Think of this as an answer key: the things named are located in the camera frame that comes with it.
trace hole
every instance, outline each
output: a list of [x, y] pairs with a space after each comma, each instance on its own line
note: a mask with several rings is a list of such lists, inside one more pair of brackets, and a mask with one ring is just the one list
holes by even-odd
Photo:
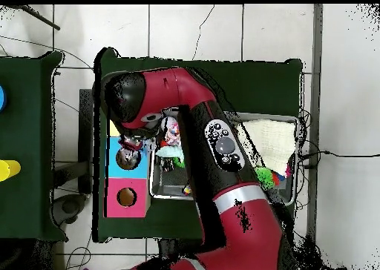
[[121, 148], [116, 154], [116, 163], [123, 170], [134, 170], [141, 162], [141, 153]]
[[133, 188], [123, 188], [117, 193], [117, 202], [123, 207], [131, 207], [136, 203], [137, 194]]

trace metal tray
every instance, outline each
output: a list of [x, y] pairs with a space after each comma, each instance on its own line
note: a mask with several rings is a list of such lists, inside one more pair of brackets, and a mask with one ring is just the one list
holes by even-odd
[[[165, 116], [177, 116], [176, 111], [164, 111]], [[300, 124], [296, 117], [266, 115], [255, 113], [237, 113], [233, 115], [225, 112], [226, 118], [232, 123], [248, 122], [259, 119], [270, 119], [278, 122], [292, 122], [295, 124], [295, 150], [298, 150], [298, 135]], [[290, 160], [292, 168], [292, 178], [285, 179], [279, 186], [268, 192], [271, 201], [285, 202], [285, 205], [291, 205], [295, 201], [297, 170], [298, 170], [298, 152], [295, 152]], [[173, 200], [193, 200], [191, 196], [185, 196], [182, 189], [188, 181], [186, 170], [184, 168], [175, 167], [171, 172], [163, 172], [161, 169], [161, 159], [155, 156], [154, 151], [151, 152], [149, 173], [149, 192], [154, 198], [173, 199]]]

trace green table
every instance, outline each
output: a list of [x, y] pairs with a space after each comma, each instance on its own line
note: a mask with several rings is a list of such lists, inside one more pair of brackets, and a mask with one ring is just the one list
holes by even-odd
[[50, 218], [51, 81], [61, 60], [60, 52], [0, 58], [0, 84], [8, 98], [0, 113], [0, 159], [17, 160], [22, 167], [0, 182], [0, 238], [65, 240]]
[[[226, 97], [218, 97], [224, 111], [298, 116], [300, 74], [302, 63], [291, 59], [275, 62], [216, 62], [176, 61], [157, 58], [120, 58], [114, 49], [108, 48], [100, 59], [102, 76], [127, 70], [147, 70], [172, 66], [190, 66], [204, 69], [224, 90]], [[145, 218], [104, 218], [102, 197], [105, 183], [106, 124], [100, 112], [99, 155], [99, 208], [97, 227], [99, 241], [108, 237], [163, 237], [199, 239], [202, 237], [195, 204], [187, 200], [152, 199]]]

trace black cable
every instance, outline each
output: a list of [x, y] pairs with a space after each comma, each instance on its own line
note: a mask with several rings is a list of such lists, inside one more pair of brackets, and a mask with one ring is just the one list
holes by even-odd
[[[35, 43], [35, 42], [30, 42], [30, 41], [25, 41], [25, 40], [20, 40], [20, 39], [14, 39], [14, 38], [10, 38], [8, 36], [0, 36], [0, 38], [14, 40], [14, 41], [18, 41], [18, 42], [30, 43], [30, 44], [33, 44], [33, 45], [38, 45], [38, 46], [42, 46], [42, 47], [47, 47], [47, 48], [53, 49], [51, 46], [48, 46], [48, 45], [42, 45], [40, 43]], [[76, 59], [78, 59], [79, 61], [81, 61], [83, 64], [85, 64], [87, 67], [89, 67], [92, 71], [94, 71], [94, 69], [89, 64], [87, 64], [85, 61], [83, 61], [82, 59], [80, 59], [78, 56], [75, 56], [74, 54], [72, 54], [70, 52], [67, 52], [66, 50], [63, 50], [61, 48], [55, 47], [54, 50], [60, 50], [60, 51], [62, 51], [64, 53], [72, 55], [72, 57], [75, 57]]]
[[[82, 263], [81, 265], [75, 265], [75, 266], [71, 266], [71, 267], [69, 267], [68, 264], [70, 263], [71, 256], [73, 256], [73, 253], [74, 253], [75, 251], [77, 251], [78, 249], [81, 249], [81, 248], [83, 248], [85, 251], [88, 251], [88, 254], [90, 255], [90, 257], [88, 258], [88, 261], [85, 262], [85, 263]], [[68, 258], [68, 262], [66, 263], [66, 269], [65, 269], [65, 270], [84, 266], [85, 264], [87, 264], [87, 263], [90, 261], [90, 259], [91, 259], [91, 252], [90, 252], [90, 250], [89, 250], [87, 247], [83, 247], [83, 246], [81, 246], [81, 247], [77, 247], [77, 248], [75, 248], [75, 249], [71, 252], [71, 254], [70, 254], [69, 258]]]
[[[78, 270], [80, 270], [80, 268], [81, 268], [82, 266], [84, 266], [86, 263], [88, 263], [88, 262], [90, 261], [90, 259], [91, 259], [91, 252], [90, 252], [90, 250], [88, 249], [88, 246], [90, 245], [91, 238], [92, 238], [92, 232], [91, 232], [91, 234], [90, 234], [90, 237], [88, 238], [88, 242], [87, 242], [87, 245], [86, 245], [86, 248], [85, 248], [85, 254], [83, 255], [82, 262], [80, 263], [80, 266], [79, 266]], [[89, 259], [88, 259], [88, 262], [83, 263], [83, 262], [85, 261], [86, 251], [88, 251], [90, 257], [89, 257]]]
[[73, 191], [73, 190], [66, 189], [66, 188], [57, 187], [56, 189], [60, 189], [61, 191], [70, 191], [70, 192], [72, 192], [72, 193], [81, 194], [81, 193], [79, 193], [78, 191]]
[[316, 154], [331, 154], [332, 156], [339, 157], [339, 158], [376, 158], [376, 157], [380, 157], [380, 154], [371, 154], [371, 155], [367, 155], [367, 156], [362, 156], [362, 155], [344, 155], [344, 156], [342, 156], [340, 154], [334, 154], [331, 151], [325, 150], [325, 151], [314, 152], [312, 154], [305, 154], [304, 159], [309, 159], [310, 157], [315, 156]]
[[[69, 108], [72, 108], [73, 110], [75, 110], [76, 112], [78, 112], [79, 115], [81, 114], [76, 108], [73, 108], [71, 105], [69, 105], [69, 104], [67, 104], [67, 103], [64, 103], [64, 102], [61, 101], [61, 100], [59, 100], [59, 99], [57, 99], [57, 98], [53, 98], [53, 100], [58, 101], [58, 102], [61, 102], [62, 104], [66, 105], [66, 106], [68, 106]], [[88, 124], [90, 124], [90, 125], [92, 126], [92, 124], [91, 124], [91, 122], [90, 122], [89, 119], [85, 118], [84, 116], [82, 116], [82, 119], [83, 119], [84, 121], [86, 121]]]
[[194, 52], [194, 56], [192, 58], [192, 60], [194, 61], [194, 58], [195, 58], [195, 54], [197, 54], [197, 49], [198, 49], [198, 42], [199, 42], [199, 39], [200, 39], [200, 35], [202, 34], [202, 30], [200, 29], [203, 24], [206, 22], [206, 20], [210, 17], [210, 14], [211, 12], [213, 11], [213, 9], [215, 8], [215, 4], [212, 6], [212, 9], [210, 10], [209, 14], [207, 15], [206, 19], [202, 22], [202, 24], [199, 26], [199, 36], [198, 36], [198, 40], [197, 40], [197, 45], [195, 46], [195, 52]]
[[4, 47], [2, 45], [0, 45], [0, 47], [3, 49], [5, 55], [9, 56], [9, 54], [7, 53], [7, 51], [4, 49]]

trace cyan box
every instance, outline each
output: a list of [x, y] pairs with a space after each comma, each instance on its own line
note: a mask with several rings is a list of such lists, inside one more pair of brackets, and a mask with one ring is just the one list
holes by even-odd
[[110, 138], [109, 149], [109, 166], [108, 177], [113, 178], [131, 178], [131, 179], [147, 179], [148, 178], [148, 152], [146, 149], [140, 150], [141, 162], [134, 170], [123, 170], [116, 162], [117, 151], [120, 150], [121, 145], [118, 143], [119, 137]]

